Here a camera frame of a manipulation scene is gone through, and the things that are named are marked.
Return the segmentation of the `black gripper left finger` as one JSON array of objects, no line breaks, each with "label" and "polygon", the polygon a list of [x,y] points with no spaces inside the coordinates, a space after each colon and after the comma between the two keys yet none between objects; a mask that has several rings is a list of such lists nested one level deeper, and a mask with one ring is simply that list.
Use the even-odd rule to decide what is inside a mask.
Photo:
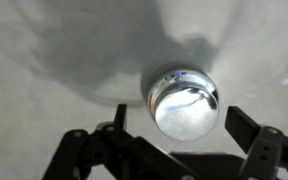
[{"label": "black gripper left finger", "polygon": [[198,174],[141,137],[126,132],[127,106],[93,133],[66,132],[42,180],[87,180],[102,165],[116,180],[198,180]]}]

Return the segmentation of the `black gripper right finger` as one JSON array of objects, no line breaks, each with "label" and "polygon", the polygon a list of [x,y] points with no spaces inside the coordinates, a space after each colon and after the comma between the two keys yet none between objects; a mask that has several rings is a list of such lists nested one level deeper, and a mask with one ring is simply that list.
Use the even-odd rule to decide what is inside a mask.
[{"label": "black gripper right finger", "polygon": [[247,155],[238,180],[278,180],[288,172],[288,136],[272,126],[259,125],[237,106],[229,106],[225,129]]}]

